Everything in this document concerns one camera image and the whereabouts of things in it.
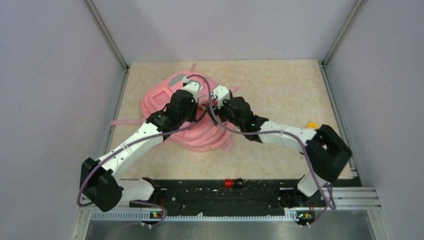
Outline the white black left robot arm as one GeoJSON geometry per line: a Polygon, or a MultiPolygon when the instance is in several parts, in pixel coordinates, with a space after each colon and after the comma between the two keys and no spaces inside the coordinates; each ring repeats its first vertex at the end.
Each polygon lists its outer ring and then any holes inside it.
{"type": "Polygon", "coordinates": [[[119,180],[125,171],[148,150],[170,135],[185,130],[184,123],[194,126],[198,105],[199,91],[185,86],[174,92],[164,109],[152,113],[118,147],[96,160],[86,159],[81,165],[77,205],[88,205],[81,202],[82,196],[85,196],[102,212],[112,210],[124,195],[125,189],[119,185],[119,180]]]}

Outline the pink student backpack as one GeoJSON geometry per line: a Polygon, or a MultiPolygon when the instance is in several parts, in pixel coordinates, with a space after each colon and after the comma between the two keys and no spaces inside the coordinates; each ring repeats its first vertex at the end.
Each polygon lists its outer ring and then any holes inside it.
{"type": "Polygon", "coordinates": [[[168,136],[168,142],[175,142],[188,150],[194,152],[208,152],[215,149],[231,151],[233,148],[232,133],[215,126],[209,116],[208,92],[212,91],[219,84],[208,79],[204,82],[199,73],[195,72],[196,65],[192,64],[189,70],[179,71],[161,83],[151,88],[141,99],[141,119],[113,120],[111,125],[140,125],[145,122],[150,115],[164,113],[165,116],[175,123],[181,123],[183,131],[168,136]],[[191,80],[197,81],[201,85],[198,92],[198,108],[196,122],[183,122],[182,106],[189,98],[188,94],[182,93],[183,79],[189,76],[191,80]]]}

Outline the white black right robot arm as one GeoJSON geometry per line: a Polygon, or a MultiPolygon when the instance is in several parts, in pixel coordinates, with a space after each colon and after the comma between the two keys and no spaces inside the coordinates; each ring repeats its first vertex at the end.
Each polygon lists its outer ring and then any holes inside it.
{"type": "Polygon", "coordinates": [[[231,123],[233,132],[252,142],[279,144],[295,149],[305,157],[309,172],[303,176],[293,192],[299,206],[307,206],[325,184],[334,183],[352,157],[352,150],[329,125],[319,128],[298,128],[276,123],[255,115],[243,97],[214,95],[210,114],[218,125],[231,123]]]}

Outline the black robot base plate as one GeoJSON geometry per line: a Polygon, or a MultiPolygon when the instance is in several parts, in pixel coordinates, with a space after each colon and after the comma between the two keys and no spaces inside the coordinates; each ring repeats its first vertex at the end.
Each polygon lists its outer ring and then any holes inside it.
{"type": "Polygon", "coordinates": [[[281,216],[286,208],[325,207],[321,194],[300,193],[297,179],[243,179],[243,188],[225,188],[225,179],[148,179],[154,191],[147,200],[167,210],[169,217],[281,216]]]}

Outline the red black stamp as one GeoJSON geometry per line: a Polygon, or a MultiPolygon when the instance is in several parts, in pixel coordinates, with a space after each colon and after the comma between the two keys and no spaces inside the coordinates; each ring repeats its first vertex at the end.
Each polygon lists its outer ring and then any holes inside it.
{"type": "Polygon", "coordinates": [[[230,188],[238,188],[238,189],[242,189],[244,186],[244,181],[242,178],[237,178],[237,179],[225,179],[224,180],[224,187],[226,189],[230,189],[230,188]]]}

